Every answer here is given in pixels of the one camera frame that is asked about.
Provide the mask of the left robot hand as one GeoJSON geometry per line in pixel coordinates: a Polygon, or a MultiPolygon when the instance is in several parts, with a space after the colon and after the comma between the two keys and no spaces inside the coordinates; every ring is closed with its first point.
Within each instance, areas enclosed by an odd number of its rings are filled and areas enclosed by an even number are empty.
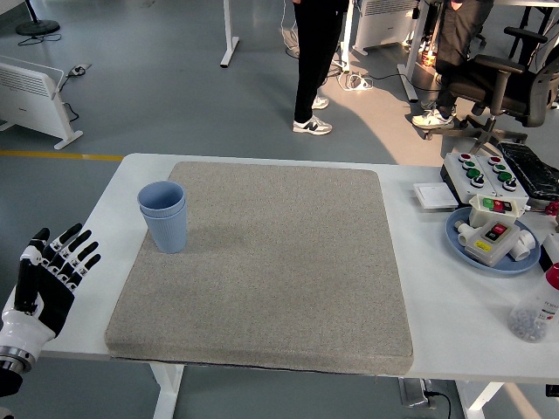
{"type": "Polygon", "coordinates": [[[43,228],[19,259],[17,284],[1,316],[1,362],[4,367],[29,370],[45,343],[62,331],[74,292],[100,262],[99,243],[76,223],[51,239],[43,228]]]}

